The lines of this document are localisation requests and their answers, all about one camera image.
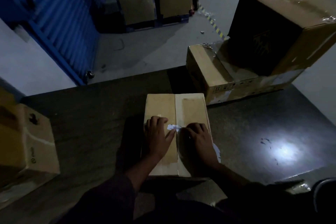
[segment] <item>sleeve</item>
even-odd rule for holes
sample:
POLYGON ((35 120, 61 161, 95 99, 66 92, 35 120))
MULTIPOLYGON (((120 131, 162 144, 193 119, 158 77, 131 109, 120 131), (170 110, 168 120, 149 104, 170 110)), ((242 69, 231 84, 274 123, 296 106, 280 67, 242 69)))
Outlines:
POLYGON ((300 205, 290 193, 275 186, 251 183, 234 199, 235 208, 243 221, 255 223, 296 222, 300 205))
POLYGON ((87 191, 57 223, 129 223, 135 191, 125 175, 114 176, 87 191))

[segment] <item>dark table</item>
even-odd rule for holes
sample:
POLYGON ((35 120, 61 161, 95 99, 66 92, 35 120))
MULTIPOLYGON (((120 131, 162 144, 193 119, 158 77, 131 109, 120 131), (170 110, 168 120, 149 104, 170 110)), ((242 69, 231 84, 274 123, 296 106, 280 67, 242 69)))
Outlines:
MULTIPOLYGON (((61 175, 0 211, 0 222, 45 223, 74 205, 137 156, 134 135, 148 93, 193 91, 179 67, 24 98, 50 118, 61 175)), ((208 115, 221 162, 253 181, 271 183, 336 160, 335 126, 294 86, 208 106, 208 115)))

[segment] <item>pallet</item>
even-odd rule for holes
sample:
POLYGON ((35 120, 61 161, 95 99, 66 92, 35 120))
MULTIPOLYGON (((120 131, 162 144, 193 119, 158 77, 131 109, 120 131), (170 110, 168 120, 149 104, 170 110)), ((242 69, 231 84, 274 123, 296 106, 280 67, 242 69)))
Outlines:
POLYGON ((136 24, 126 26, 126 33, 131 33, 134 31, 147 30, 151 28, 160 28, 180 23, 188 23, 189 14, 178 15, 173 17, 168 17, 164 19, 158 19, 153 21, 144 21, 136 24))

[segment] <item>gray floor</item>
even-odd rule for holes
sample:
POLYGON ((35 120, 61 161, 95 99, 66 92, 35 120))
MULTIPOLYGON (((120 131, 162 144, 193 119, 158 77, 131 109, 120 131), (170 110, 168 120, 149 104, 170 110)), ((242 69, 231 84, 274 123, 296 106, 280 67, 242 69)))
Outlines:
MULTIPOLYGON (((239 0, 200 0, 220 30, 229 31, 239 0)), ((189 23, 129 34, 101 36, 90 83, 185 65, 187 47, 220 40, 205 16, 196 12, 189 23)), ((336 124, 336 46, 331 48, 294 85, 336 124)))

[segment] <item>blue metal panel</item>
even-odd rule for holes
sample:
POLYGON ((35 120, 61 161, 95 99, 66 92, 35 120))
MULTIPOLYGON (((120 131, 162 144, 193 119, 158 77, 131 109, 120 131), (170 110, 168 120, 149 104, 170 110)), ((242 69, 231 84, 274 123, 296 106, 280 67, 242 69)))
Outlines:
MULTIPOLYGON (((87 71, 93 69, 99 39, 94 20, 105 0, 33 1, 31 9, 26 0, 12 0, 19 13, 30 15, 24 25, 36 41, 77 84, 84 84, 87 71)), ((11 21, 19 22, 16 17, 11 21)))

